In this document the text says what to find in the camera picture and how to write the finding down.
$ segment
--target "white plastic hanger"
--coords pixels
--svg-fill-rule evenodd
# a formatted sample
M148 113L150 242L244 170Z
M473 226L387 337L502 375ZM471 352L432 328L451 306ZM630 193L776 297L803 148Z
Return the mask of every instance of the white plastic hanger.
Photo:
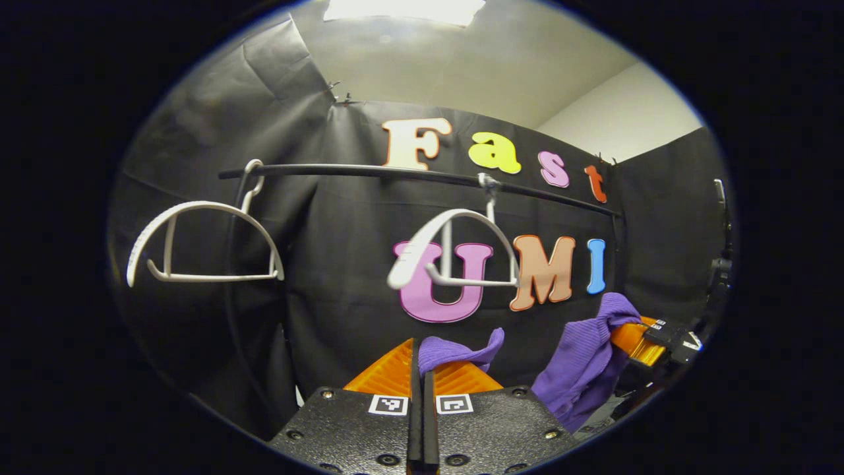
M432 220L425 223L410 239L402 253L396 258L389 275L387 285L394 290L399 290L413 280L416 267L422 259L422 254L434 239L434 236L442 229L442 256L441 269L437 270L433 264L427 264L425 270L430 279L437 285L449 287L480 286L480 287L518 287L519 264L513 247L501 229L495 224L495 192L499 185L486 173L479 173L480 186L487 193L486 216L466 209L448 210L440 213ZM475 281L472 279L460 279L451 277L452 274L452 219L458 217L469 217L484 223L504 244L507 257L510 258L510 280L509 281Z
M246 173L248 174L255 167L262 165L263 163L260 160L249 161L249 163L246 164ZM164 244L164 271L162 272L159 270L152 259L147 259L147 268L150 272L152 272L156 279L165 282L234 282L259 281L262 279L279 279L280 281L283 281L284 268L281 265L279 250L275 247L275 243L270 237L269 232L267 232L267 230L264 229L264 227L261 226L261 223L256 221L255 218L249 216L249 205L252 203L252 198L261 192L263 182L264 177L259 177L258 184L255 188L247 192L246 196L243 197L243 206L239 210L234 206L224 205L223 203L217 203L214 201L188 201L187 203L173 206L167 211L156 216L155 219L150 221L143 231L141 231L140 236L138 236L138 239L135 241L135 245L132 247L132 252L129 254L129 264L126 270L127 284L130 287L134 285L135 274L138 271L138 258L141 251L143 251L143 248L147 245L147 242L152 237L153 233L165 222L167 222L168 225ZM255 228L257 228L264 239L267 240L267 243L269 243L269 272L265 275L255 276L199 276L194 274L173 274L170 263L173 257L173 234L176 231L176 218L185 211L202 209L226 211L232 215L243 218L249 222L249 224L252 224Z

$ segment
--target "black fabric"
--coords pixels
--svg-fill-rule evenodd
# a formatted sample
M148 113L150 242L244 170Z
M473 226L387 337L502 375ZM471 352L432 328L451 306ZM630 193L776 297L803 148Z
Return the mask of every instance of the black fabric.
M715 137L699 128L615 168L612 189L626 223L623 293L645 316L689 325L703 314L710 264L724 247L715 178L724 183L733 235L739 234Z
M256 49L246 47L245 51ZM231 54L240 52L235 49ZM224 57L217 61L229 64L234 60ZM238 64L260 69L259 62ZM210 74L208 68L198 70ZM116 184L112 231L119 269L125 269L129 249L143 226L166 208L189 199L231 202L221 190L233 196L234 184L230 182L235 180L218 180L215 174L219 170L242 167L251 158L260 158L266 164L382 165L387 158L388 133L381 125L387 120L443 117L452 124L453 132L440 138L439 155L424 159L435 172L467 176L487 172L501 181L594 203L597 201L583 169L594 165L609 175L607 163L582 150L490 117L409 104L353 102L325 106L324 83L317 81L313 75L316 72L303 68L299 74L298 81L314 82L315 87L310 96L289 100L292 104L260 94L258 83L246 83L244 91L234 85L218 91L222 99L217 101L239 96L245 104L238 107L249 111L243 112L244 117L254 113L257 118L227 123L226 127L236 126L240 132L227 129L225 139L209 145L198 144L184 127L171 131L169 140L152 140L161 134L162 123L172 119L166 113L168 107L174 108L171 114L177 114L175 107L184 105L174 104L172 96L182 94L179 88L190 90L191 84L202 81L189 77L171 93L163 106L165 112L157 111L139 134ZM250 91L254 94L252 102L248 100ZM225 120L229 119L212 115L207 122ZM472 134L481 131L501 134L515 144L521 172L510 175L479 167L469 159ZM544 182L537 160L542 150L565 157L569 188L554 188ZM619 204L610 196L606 206L618 209ZM287 401L279 392L291 389L293 374L301 392L308 395L320 385L345 385L409 337L437 335L482 347L497 327L504 328L507 337L490 375L503 385L530 384L550 359L565 323L597 313L600 296L586 292L591 267L586 247L589 239L600 238L607 243L604 278L606 290L614 290L611 218L569 205L500 194L496 222L510 239L523 234L539 236L550 255L557 238L575 238L572 298L562 303L536 303L516 313L508 308L515 288L488 288L480 309L465 320L439 325L413 319L402 309L399 292L386 284L396 259L393 246L409 240L430 218L457 207L484 212L483 192L442 183L370 177L267 178L263 191L254 199L251 214L279 246L286 279L282 283L237 284L235 299L243 346L271 341L268 351L257 349L252 357L253 370L267 375L264 385L273 392L271 400L281 397ZM227 219L227 215L210 210L180 217L174 269L221 273L225 263L219 256L224 255ZM263 272L268 258L266 243L248 229L237 234L236 269ZM163 239L163 233L156 235L145 253L161 256ZM454 243L472 242L493 246L485 278L504 280L506 251L492 232L472 221L456 221ZM462 273L459 259L454 261L453 273ZM141 269L135 288L129 291L125 284L119 287L120 297L127 300L128 323L162 371L241 427L262 436L272 433L273 428L268 428L259 415L252 415L260 401L249 391L246 376L237 374L220 286L162 284ZM454 287L434 290L435 298L443 302L453 301L459 293L460 289ZM271 340L273 328L277 334ZM286 338L279 336L280 331ZM292 354L290 366L284 362L287 347ZM266 367L282 370L264 373Z
M279 157L307 156L332 101L289 15L277 15L274 25L221 47L170 91L134 138L111 195L107 239L113 291L147 357L180 390L196 394L265 439L283 421L268 417L238 363L222 285L156 281L143 262L148 256L161 259L163 233L144 251L132 289L125 282L126 264L138 234L167 208L197 199L233 204L237 181L219 180L219 170L243 167L252 158L270 164ZM261 198L277 198L280 210L300 210L313 182L279 180L275 188L284 190L283 197L266 190ZM279 239L297 223L294 212L286 215L289 219L280 227L265 225ZM211 210L180 216L174 270L224 273L229 216ZM249 242L243 239L248 232L237 235L239 243ZM283 241L278 245L283 252ZM238 248L235 270L266 272L268 251L266 243ZM290 414L295 410L294 380L279 329L283 284L243 282L234 287L240 343L252 372L265 389L272 389L279 411Z

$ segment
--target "purple fabric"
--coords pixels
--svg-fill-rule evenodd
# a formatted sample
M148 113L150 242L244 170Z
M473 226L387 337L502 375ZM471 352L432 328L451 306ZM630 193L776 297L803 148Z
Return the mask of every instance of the purple fabric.
M560 344L531 390L569 432L601 407L627 364L627 353L609 341L626 323L641 323L639 312L620 293L606 292L594 319L565 324Z
M452 361L471 361L486 372L490 369L492 358L504 344L504 330L496 328L492 330L490 342L486 348L473 352L468 347L455 343L454 341L443 340L436 336L425 338L419 345L419 374L424 375L443 363Z

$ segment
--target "white ceiling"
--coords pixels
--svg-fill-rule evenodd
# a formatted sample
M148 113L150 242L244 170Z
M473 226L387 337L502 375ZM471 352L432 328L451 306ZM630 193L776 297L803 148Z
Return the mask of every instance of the white ceiling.
M537 128L636 58L562 10L487 0L466 28L422 19L322 21L328 0L291 10L334 95L443 106Z

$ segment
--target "letter i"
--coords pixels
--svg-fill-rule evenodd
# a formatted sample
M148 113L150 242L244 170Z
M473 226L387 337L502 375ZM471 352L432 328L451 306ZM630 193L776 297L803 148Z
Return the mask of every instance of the letter i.
M586 246L589 248L589 254L592 257L592 276L589 277L589 287L586 288L586 291L595 294L601 292L607 286L603 281L603 250L607 248L607 244L603 239L589 239Z

